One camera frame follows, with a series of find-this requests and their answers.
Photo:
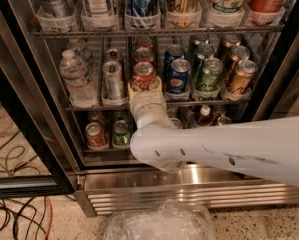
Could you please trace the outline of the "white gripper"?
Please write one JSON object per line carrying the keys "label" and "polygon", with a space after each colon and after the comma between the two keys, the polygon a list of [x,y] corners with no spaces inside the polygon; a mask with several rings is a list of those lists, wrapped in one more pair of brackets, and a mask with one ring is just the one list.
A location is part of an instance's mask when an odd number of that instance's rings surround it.
{"label": "white gripper", "polygon": [[143,128],[150,124],[172,126],[167,114],[166,99],[161,93],[162,81],[159,76],[153,79],[149,90],[142,91],[132,80],[128,81],[128,95],[131,99],[129,106],[137,127]]}

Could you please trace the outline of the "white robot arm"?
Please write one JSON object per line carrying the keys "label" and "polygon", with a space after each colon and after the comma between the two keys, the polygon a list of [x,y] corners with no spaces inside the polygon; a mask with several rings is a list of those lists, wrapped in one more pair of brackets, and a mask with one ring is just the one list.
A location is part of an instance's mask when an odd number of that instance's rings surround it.
{"label": "white robot arm", "polygon": [[202,163],[299,187],[299,116],[178,129],[159,89],[133,91],[129,106],[137,124],[131,153],[144,164],[176,172]]}

